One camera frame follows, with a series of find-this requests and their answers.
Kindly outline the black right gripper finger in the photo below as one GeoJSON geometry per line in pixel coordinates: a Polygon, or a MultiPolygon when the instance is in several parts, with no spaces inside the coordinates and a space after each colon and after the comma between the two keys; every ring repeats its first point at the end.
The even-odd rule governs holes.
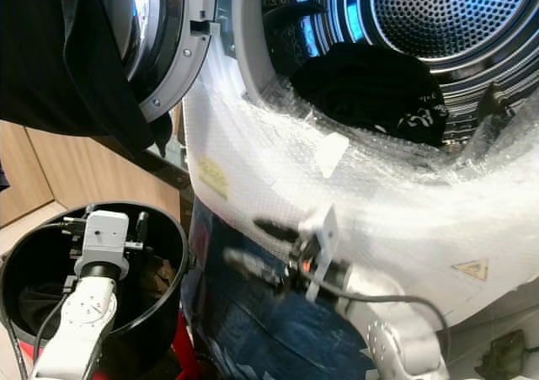
{"type": "Polygon", "coordinates": [[[296,227],[289,223],[273,221],[269,218],[255,218],[253,220],[255,226],[263,233],[269,234],[270,237],[276,238],[278,241],[286,243],[295,243],[300,240],[300,233],[296,227]]]}
{"type": "Polygon", "coordinates": [[[263,258],[235,248],[223,250],[223,260],[227,267],[235,270],[245,279],[269,288],[274,294],[291,292],[291,260],[282,260],[280,267],[263,258]]]}

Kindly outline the white front-load washing machine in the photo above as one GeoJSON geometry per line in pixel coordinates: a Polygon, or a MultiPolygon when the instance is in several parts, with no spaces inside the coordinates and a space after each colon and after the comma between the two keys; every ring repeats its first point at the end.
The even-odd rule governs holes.
{"type": "MultiPolygon", "coordinates": [[[[475,106],[490,83],[499,84],[513,106],[539,94],[539,0],[317,0],[326,13],[273,29],[264,26],[265,9],[300,1],[216,0],[218,29],[211,44],[219,42],[234,56],[251,83],[282,83],[309,106],[289,78],[338,42],[385,46],[414,56],[442,87],[448,122],[442,146],[412,144],[440,152],[458,152],[470,142],[482,123],[475,106]]],[[[194,265],[184,278],[182,304],[199,349],[211,360],[213,377],[381,380],[362,337],[336,313],[334,303],[309,302],[297,292],[274,294],[240,276],[222,258],[224,249],[235,248],[280,267],[290,243],[269,236],[285,245],[286,255],[270,252],[205,206],[195,192],[191,228],[194,265]]],[[[439,326],[439,314],[446,318],[448,377],[482,380],[474,368],[490,342],[522,329],[529,353],[522,376],[512,380],[539,380],[539,281],[517,287],[457,323],[423,298],[429,304],[419,311],[432,326],[439,326]]]]}

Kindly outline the clear bubble wrap sheet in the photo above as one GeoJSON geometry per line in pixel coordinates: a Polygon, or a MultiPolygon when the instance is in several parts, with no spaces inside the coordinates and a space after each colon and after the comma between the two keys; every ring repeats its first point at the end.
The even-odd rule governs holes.
{"type": "Polygon", "coordinates": [[[184,100],[189,171],[197,199],[278,256],[285,245],[254,218],[299,222],[333,206],[336,257],[384,272],[457,323],[539,281],[539,94],[515,109],[502,127],[483,121],[461,150],[436,150],[341,126],[282,83],[251,83],[212,42],[184,100]],[[325,179],[313,152],[334,132],[350,147],[325,179]],[[199,157],[226,171],[227,199],[199,181],[199,157]],[[485,282],[453,269],[483,258],[485,282]]]}

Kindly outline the brown crumpled cloth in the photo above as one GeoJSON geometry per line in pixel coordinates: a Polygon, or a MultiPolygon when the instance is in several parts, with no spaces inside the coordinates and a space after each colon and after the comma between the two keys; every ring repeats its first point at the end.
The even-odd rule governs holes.
{"type": "Polygon", "coordinates": [[[162,298],[176,279],[172,262],[165,258],[149,256],[145,259],[139,276],[140,291],[149,299],[162,298]]]}

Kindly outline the light wooden cabinet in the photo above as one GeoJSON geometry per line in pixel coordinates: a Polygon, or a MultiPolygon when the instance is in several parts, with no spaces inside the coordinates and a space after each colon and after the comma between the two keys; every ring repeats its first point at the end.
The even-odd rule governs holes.
{"type": "Polygon", "coordinates": [[[71,208],[112,200],[140,201],[189,220],[176,188],[91,138],[6,121],[0,123],[0,137],[0,161],[10,185],[0,194],[3,226],[51,203],[71,208]]]}

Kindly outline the black ledge strip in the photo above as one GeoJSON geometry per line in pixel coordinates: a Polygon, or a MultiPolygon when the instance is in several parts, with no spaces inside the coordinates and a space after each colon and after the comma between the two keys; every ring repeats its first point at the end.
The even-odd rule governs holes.
{"type": "Polygon", "coordinates": [[[129,153],[113,137],[93,137],[93,141],[99,142],[99,144],[111,150],[112,153],[119,154],[119,156],[127,161],[131,161],[132,164],[137,165],[140,169],[145,169],[146,172],[161,181],[165,181],[169,186],[177,189],[191,187],[189,173],[178,167],[178,165],[159,156],[155,150],[147,149],[138,153],[129,153]]]}

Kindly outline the yellow rectangular sticker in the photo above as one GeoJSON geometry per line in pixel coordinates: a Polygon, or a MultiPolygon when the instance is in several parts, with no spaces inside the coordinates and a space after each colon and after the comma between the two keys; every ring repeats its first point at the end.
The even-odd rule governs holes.
{"type": "Polygon", "coordinates": [[[223,167],[211,157],[199,157],[196,165],[199,181],[222,199],[227,199],[230,195],[230,184],[228,184],[227,173],[223,167]]]}

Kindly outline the white tape piece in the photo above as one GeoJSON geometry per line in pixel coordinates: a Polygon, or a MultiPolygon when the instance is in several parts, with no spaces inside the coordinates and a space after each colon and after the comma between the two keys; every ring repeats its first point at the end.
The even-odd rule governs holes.
{"type": "Polygon", "coordinates": [[[334,175],[340,160],[350,147],[350,139],[339,133],[329,133],[318,143],[313,152],[313,164],[324,179],[334,175]]]}

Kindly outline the black round laundry bucket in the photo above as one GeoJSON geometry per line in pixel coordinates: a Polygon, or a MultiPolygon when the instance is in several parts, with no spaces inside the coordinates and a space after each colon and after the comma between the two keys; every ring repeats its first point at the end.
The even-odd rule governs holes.
{"type": "MultiPolygon", "coordinates": [[[[111,330],[104,339],[96,372],[107,372],[111,377],[140,377],[165,357],[178,329],[181,314],[179,288],[189,262],[188,238],[176,218],[165,210],[150,204],[134,201],[104,201],[109,211],[119,211],[137,222],[140,211],[149,214],[147,219],[147,252],[132,256],[130,275],[120,281],[119,307],[111,330]],[[149,299],[139,287],[139,276],[146,257],[157,256],[172,262],[172,285],[162,298],[149,299]]],[[[32,228],[13,245],[3,258],[0,270],[0,308],[3,323],[12,339],[15,355],[27,364],[24,380],[28,379],[34,362],[32,346],[46,343],[58,327],[56,307],[46,315],[40,325],[25,323],[17,315],[17,295],[27,286],[49,282],[64,285],[64,296],[70,291],[77,246],[80,241],[62,233],[56,224],[65,217],[81,215],[86,207],[80,206],[51,217],[32,228]]]]}

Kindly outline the red plastic stool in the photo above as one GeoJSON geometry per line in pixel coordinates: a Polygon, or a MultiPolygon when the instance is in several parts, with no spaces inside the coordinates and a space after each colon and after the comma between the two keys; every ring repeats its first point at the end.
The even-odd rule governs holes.
{"type": "Polygon", "coordinates": [[[97,372],[92,380],[200,380],[204,367],[200,364],[199,353],[194,350],[191,333],[182,313],[177,323],[178,329],[169,352],[149,372],[140,377],[111,377],[107,372],[97,372]]]}

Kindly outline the black garment with white print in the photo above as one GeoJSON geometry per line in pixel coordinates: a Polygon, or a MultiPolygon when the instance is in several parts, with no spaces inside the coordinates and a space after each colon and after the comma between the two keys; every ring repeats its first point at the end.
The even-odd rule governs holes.
{"type": "Polygon", "coordinates": [[[342,125],[431,147],[443,144],[446,99],[430,68],[414,56],[335,42],[289,80],[300,98],[342,125]]]}

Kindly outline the yellow triangle warning sticker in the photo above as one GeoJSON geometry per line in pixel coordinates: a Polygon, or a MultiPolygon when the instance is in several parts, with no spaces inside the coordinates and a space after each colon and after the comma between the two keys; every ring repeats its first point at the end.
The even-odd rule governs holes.
{"type": "Polygon", "coordinates": [[[461,262],[460,264],[453,265],[453,269],[457,270],[463,275],[472,276],[474,279],[485,282],[488,279],[489,273],[489,259],[478,258],[478,260],[471,260],[467,262],[461,262]]]}

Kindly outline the large black hanging garment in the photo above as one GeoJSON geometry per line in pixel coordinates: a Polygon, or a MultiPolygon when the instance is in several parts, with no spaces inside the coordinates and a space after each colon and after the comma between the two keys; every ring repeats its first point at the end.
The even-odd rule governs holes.
{"type": "Polygon", "coordinates": [[[1,3],[1,120],[165,153],[172,123],[142,114],[99,0],[1,3]]]}

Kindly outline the round grey washer door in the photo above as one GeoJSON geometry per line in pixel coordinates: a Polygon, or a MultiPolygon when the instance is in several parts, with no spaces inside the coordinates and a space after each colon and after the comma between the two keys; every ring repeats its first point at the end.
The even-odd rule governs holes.
{"type": "Polygon", "coordinates": [[[216,0],[107,0],[125,76],[147,121],[185,96],[211,44],[216,0]]]}

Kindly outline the black drum lifter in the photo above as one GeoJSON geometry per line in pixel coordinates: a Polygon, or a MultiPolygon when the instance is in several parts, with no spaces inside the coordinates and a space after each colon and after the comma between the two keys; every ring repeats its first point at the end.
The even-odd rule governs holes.
{"type": "Polygon", "coordinates": [[[326,13],[326,8],[317,0],[301,0],[300,2],[286,3],[286,5],[277,5],[265,9],[263,11],[263,22],[265,27],[273,29],[320,13],[326,13]]]}
{"type": "Polygon", "coordinates": [[[478,121],[508,121],[517,115],[515,107],[502,96],[499,84],[490,83],[483,91],[478,105],[475,106],[478,121]]]}

